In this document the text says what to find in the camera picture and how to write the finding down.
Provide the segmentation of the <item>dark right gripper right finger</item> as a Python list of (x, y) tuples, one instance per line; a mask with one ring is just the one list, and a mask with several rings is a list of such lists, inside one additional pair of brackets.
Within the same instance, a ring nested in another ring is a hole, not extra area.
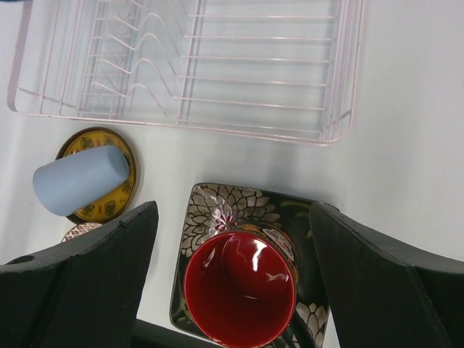
[(463, 346), (463, 262), (322, 202), (309, 220), (341, 347)]

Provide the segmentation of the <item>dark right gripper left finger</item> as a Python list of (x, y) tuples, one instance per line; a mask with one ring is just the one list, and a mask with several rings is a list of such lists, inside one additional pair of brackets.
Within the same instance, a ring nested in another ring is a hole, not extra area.
[(129, 347), (157, 204), (1, 266), (3, 347)]

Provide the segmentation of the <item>brown patterned bowl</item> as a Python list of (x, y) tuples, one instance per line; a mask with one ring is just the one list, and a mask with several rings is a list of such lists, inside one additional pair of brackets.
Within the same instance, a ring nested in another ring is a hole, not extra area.
[(91, 223), (91, 222), (84, 222), (84, 223), (79, 223), (75, 225), (73, 228), (71, 228), (63, 237), (61, 240), (62, 243), (69, 241), (70, 239), (73, 239), (77, 236), (81, 236), (85, 233), (88, 233), (89, 231), (92, 231), (96, 228), (101, 227), (101, 223)]

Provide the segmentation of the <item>red lacquer cup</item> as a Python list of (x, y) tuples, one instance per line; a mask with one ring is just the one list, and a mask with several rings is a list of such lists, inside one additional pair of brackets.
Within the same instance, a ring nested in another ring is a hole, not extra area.
[(190, 257), (186, 306), (202, 333), (224, 347), (263, 347), (290, 324), (298, 271), (284, 233), (244, 224), (206, 240)]

